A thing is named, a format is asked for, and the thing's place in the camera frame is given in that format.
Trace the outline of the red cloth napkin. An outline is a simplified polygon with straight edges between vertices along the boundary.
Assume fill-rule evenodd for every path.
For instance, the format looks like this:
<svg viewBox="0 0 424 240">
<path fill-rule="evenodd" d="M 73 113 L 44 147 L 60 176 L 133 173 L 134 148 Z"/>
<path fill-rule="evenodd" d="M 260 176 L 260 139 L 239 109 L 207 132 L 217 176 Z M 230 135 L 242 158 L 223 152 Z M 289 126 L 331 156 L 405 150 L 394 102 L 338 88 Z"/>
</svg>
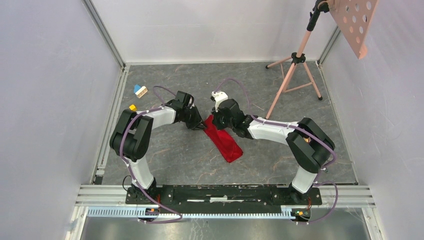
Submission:
<svg viewBox="0 0 424 240">
<path fill-rule="evenodd" d="M 203 131 L 216 146 L 221 156 L 227 163 L 232 163 L 243 155 L 243 150 L 234 138 L 225 130 L 218 130 L 213 124 L 214 116 L 211 114 L 204 121 L 206 129 Z"/>
</svg>

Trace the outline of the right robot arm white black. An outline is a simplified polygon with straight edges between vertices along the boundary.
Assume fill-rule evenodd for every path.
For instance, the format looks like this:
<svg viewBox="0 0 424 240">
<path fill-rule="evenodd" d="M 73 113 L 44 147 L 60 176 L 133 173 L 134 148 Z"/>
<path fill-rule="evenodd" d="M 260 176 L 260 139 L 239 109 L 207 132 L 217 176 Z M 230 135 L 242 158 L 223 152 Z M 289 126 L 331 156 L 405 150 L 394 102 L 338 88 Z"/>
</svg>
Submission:
<svg viewBox="0 0 424 240">
<path fill-rule="evenodd" d="M 247 115 L 232 98 L 211 97 L 213 125 L 218 130 L 231 129 L 238 137 L 251 140 L 268 140 L 286 145 L 298 164 L 298 170 L 290 183 L 289 199 L 302 204 L 309 198 L 309 190 L 325 163 L 334 155 L 334 142 L 311 119 L 298 122 L 267 120 Z"/>
</svg>

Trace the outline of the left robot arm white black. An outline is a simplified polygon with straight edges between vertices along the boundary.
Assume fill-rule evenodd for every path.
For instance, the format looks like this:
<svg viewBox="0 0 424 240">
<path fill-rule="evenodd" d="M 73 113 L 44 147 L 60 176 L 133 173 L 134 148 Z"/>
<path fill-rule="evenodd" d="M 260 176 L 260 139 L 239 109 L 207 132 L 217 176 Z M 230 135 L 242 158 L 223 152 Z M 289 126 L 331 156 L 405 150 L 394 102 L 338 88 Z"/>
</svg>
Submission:
<svg viewBox="0 0 424 240">
<path fill-rule="evenodd" d="M 151 204 L 157 198 L 156 180 L 146 159 L 152 131 L 180 122 L 189 130 L 205 130 L 207 127 L 194 100 L 191 94 L 178 91 L 174 99 L 159 107 L 145 111 L 124 110 L 116 123 L 109 146 L 129 171 L 131 187 L 127 192 L 145 204 Z"/>
</svg>

